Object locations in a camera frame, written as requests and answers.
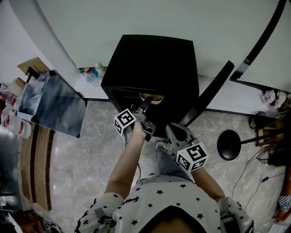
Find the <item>hand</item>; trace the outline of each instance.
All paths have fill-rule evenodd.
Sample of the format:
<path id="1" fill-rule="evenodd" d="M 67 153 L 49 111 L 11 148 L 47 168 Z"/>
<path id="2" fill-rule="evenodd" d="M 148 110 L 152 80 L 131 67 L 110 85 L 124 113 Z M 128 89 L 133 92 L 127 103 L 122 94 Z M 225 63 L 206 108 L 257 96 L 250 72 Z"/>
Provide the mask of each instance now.
<path id="1" fill-rule="evenodd" d="M 135 126 L 133 128 L 134 135 L 140 135 L 143 138 L 146 137 L 146 133 L 142 130 L 142 124 L 140 122 L 135 122 Z"/>

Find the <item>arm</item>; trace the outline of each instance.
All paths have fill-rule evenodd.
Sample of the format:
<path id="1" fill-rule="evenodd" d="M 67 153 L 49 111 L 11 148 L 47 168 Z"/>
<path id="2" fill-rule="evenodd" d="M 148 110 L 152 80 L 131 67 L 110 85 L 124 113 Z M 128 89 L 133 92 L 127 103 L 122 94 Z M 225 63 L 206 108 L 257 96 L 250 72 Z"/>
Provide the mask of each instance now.
<path id="1" fill-rule="evenodd" d="M 221 187 L 203 167 L 192 171 L 191 175 L 194 178 L 196 185 L 203 189 L 209 197 L 216 200 L 216 202 L 220 201 L 222 198 L 225 198 L 225 194 Z"/>
<path id="2" fill-rule="evenodd" d="M 145 137 L 146 133 L 142 131 L 141 123 L 135 122 L 130 141 L 110 175 L 105 193 L 115 192 L 124 199 L 128 196 Z"/>

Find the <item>sneaker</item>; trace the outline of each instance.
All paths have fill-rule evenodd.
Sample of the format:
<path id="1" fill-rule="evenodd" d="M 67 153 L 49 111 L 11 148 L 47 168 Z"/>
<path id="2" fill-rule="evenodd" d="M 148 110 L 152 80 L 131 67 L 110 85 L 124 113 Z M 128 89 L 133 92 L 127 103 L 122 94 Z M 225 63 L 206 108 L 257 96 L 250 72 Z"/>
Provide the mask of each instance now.
<path id="1" fill-rule="evenodd" d="M 163 148 L 166 149 L 166 145 L 163 142 L 161 142 L 161 141 L 159 141 L 159 142 L 156 143 L 156 149 L 158 149 L 159 147 L 163 147 Z"/>

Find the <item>person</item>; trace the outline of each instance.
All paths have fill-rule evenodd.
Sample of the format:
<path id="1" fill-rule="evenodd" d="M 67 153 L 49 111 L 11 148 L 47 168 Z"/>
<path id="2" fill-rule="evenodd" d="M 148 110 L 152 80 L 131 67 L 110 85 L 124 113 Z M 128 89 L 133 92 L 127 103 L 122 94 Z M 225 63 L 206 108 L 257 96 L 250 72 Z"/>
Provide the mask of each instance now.
<path id="1" fill-rule="evenodd" d="M 131 189 L 146 133 L 135 122 L 130 141 L 114 167 L 105 193 L 81 219 L 76 233 L 214 233 L 254 230 L 253 220 L 199 168 L 188 173 L 156 145 L 159 175 L 141 179 Z"/>

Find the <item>white box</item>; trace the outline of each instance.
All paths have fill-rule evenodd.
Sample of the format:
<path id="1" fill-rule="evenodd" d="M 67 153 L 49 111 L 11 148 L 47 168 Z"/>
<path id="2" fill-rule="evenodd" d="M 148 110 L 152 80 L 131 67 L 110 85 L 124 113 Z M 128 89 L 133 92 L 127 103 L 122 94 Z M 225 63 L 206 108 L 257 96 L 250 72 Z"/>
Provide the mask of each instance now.
<path id="1" fill-rule="evenodd" d="M 135 116 L 127 108 L 114 117 L 114 127 L 120 136 L 122 136 L 124 129 L 135 121 Z"/>
<path id="2" fill-rule="evenodd" d="M 203 167 L 209 155 L 202 142 L 177 152 L 176 162 L 191 172 Z"/>

